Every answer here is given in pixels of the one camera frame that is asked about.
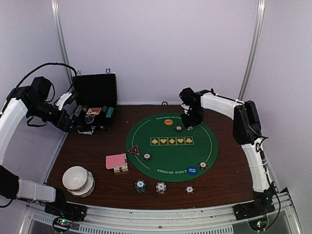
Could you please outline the orange dealer button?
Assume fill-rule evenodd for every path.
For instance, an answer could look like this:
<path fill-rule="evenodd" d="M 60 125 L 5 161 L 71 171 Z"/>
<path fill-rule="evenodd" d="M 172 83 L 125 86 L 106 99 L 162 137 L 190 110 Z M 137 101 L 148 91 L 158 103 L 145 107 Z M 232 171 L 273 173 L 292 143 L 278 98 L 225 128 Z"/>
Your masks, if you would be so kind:
<path fill-rule="evenodd" d="M 173 125 L 173 120 L 172 119 L 166 119 L 164 121 L 164 124 L 167 125 L 167 126 L 171 126 L 171 125 Z"/>

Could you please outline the blue small blind button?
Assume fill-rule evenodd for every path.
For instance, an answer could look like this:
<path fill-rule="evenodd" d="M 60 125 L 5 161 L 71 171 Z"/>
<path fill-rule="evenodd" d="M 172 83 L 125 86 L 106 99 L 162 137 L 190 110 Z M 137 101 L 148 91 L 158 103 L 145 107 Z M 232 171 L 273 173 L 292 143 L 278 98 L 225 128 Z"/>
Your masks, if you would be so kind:
<path fill-rule="evenodd" d="M 197 173 L 198 173 L 197 167 L 195 167 L 195 166 L 189 166 L 189 167 L 187 168 L 187 174 L 189 174 L 189 175 L 191 175 L 191 176 L 194 176 L 194 175 L 196 175 Z"/>

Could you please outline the triangular all-in button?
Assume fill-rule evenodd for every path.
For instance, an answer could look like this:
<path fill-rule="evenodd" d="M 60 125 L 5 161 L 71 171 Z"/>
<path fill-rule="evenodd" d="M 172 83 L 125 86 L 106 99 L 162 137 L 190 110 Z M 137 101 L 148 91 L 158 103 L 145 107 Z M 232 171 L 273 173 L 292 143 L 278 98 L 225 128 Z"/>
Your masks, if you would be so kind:
<path fill-rule="evenodd" d="M 127 151 L 127 153 L 136 155 L 136 156 L 140 155 L 139 146 L 138 145 L 133 146 L 131 149 Z"/>

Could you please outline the orange black poker chip stack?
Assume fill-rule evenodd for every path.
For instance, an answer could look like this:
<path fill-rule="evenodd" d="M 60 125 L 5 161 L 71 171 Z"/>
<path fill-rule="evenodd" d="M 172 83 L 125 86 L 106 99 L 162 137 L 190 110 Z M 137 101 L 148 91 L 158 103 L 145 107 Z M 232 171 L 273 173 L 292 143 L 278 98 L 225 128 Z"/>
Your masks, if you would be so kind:
<path fill-rule="evenodd" d="M 195 191 L 195 189 L 194 189 L 194 187 L 191 186 L 191 185 L 185 187 L 185 192 L 186 192 L 187 194 L 192 194 L 194 191 Z"/>

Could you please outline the blue white poker chip stack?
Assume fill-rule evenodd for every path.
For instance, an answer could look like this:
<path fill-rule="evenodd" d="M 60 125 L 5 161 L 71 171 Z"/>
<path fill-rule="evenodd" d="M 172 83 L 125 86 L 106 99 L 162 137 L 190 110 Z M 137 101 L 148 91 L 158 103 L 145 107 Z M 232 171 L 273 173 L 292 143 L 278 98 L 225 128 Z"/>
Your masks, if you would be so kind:
<path fill-rule="evenodd" d="M 164 182 L 158 182 L 158 183 L 156 184 L 156 192 L 157 192 L 158 194 L 164 194 L 164 193 L 166 192 L 166 190 L 167 190 L 167 185 L 166 185 L 166 183 L 164 183 Z"/>

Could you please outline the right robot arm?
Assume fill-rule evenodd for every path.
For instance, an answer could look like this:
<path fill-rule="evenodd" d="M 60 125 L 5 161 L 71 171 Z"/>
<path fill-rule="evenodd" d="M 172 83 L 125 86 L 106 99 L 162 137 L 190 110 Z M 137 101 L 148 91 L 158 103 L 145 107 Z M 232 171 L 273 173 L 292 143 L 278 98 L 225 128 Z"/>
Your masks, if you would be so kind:
<path fill-rule="evenodd" d="M 266 137 L 261 133 L 255 103 L 223 97 L 213 89 L 194 92 L 191 88 L 185 88 L 179 97 L 182 100 L 181 119 L 185 128 L 199 125 L 203 121 L 205 109 L 233 120 L 233 138 L 245 153 L 253 179 L 254 201 L 250 204 L 250 211 L 254 215 L 262 214 L 272 202 L 273 189 L 262 147 Z"/>

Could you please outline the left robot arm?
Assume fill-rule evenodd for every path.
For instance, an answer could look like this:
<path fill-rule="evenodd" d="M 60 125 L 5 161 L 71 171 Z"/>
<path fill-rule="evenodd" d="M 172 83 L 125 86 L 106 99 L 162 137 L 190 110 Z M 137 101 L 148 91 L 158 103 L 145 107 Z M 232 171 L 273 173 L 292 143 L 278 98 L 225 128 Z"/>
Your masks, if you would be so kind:
<path fill-rule="evenodd" d="M 47 102 L 52 83 L 44 77 L 36 77 L 29 86 L 14 88 L 6 99 L 0 113 L 0 161 L 4 162 L 10 140 L 20 121 L 27 117 L 39 117 L 44 123 L 52 123 L 58 129 L 68 132 L 73 124 L 64 105 L 70 104 L 77 96 L 76 91 L 63 94 L 55 105 Z M 0 168 L 0 194 L 14 200 L 17 198 L 46 202 L 59 216 L 70 212 L 62 189 L 25 180 L 3 166 Z"/>

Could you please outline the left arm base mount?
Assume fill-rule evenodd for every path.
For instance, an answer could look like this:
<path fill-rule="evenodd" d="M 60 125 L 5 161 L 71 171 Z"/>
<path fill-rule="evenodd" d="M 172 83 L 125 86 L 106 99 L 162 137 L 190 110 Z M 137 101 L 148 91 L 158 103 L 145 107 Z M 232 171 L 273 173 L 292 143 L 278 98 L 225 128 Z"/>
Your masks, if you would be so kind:
<path fill-rule="evenodd" d="M 86 206 L 72 203 L 67 203 L 64 208 L 50 203 L 46 203 L 44 207 L 46 213 L 71 221 L 84 221 L 87 212 Z"/>

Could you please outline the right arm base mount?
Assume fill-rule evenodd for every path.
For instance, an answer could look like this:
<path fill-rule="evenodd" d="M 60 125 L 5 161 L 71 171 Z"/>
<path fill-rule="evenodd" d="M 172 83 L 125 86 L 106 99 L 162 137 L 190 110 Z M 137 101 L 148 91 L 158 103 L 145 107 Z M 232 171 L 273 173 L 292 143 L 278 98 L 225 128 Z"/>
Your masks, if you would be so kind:
<path fill-rule="evenodd" d="M 233 206 L 234 215 L 237 221 L 254 218 L 275 211 L 273 204 L 256 206 L 255 202 L 240 203 Z"/>

